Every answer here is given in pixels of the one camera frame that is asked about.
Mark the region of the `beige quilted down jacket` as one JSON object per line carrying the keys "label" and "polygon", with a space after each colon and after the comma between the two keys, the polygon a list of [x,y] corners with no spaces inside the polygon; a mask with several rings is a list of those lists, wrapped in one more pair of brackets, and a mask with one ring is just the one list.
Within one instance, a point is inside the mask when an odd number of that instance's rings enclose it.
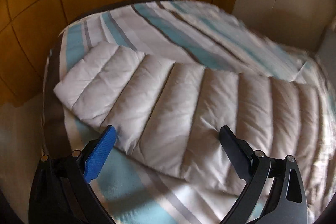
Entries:
{"label": "beige quilted down jacket", "polygon": [[293,155],[307,200],[323,174],[315,163],[323,137],[315,88],[274,78],[217,71],[108,42],[93,47],[56,85],[80,121],[118,133],[117,148],[158,172],[238,195],[238,178],[218,139],[228,126],[273,158]]}

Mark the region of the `striped bed cover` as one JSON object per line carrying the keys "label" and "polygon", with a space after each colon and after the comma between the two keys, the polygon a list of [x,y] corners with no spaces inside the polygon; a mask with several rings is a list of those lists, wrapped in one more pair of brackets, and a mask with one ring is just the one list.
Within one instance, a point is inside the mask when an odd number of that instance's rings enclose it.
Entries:
{"label": "striped bed cover", "polygon": [[[315,163],[323,181],[307,200],[313,223],[335,194],[335,92],[314,55],[258,36],[217,6],[196,1],[136,3],[89,15],[64,28],[47,59],[43,91],[45,151],[68,156],[96,139],[58,99],[54,89],[100,42],[217,71],[250,74],[316,89],[323,137]],[[110,152],[91,187],[117,223],[218,223],[238,195],[208,189],[158,172],[117,148]]]}

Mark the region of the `grey yellow blue headboard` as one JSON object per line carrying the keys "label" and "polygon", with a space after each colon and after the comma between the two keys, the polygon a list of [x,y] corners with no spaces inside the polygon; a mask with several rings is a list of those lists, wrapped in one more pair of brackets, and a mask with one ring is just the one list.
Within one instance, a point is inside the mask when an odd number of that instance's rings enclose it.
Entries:
{"label": "grey yellow blue headboard", "polygon": [[322,33],[317,56],[322,64],[327,78],[335,89],[336,81],[336,33],[335,21],[329,24]]}

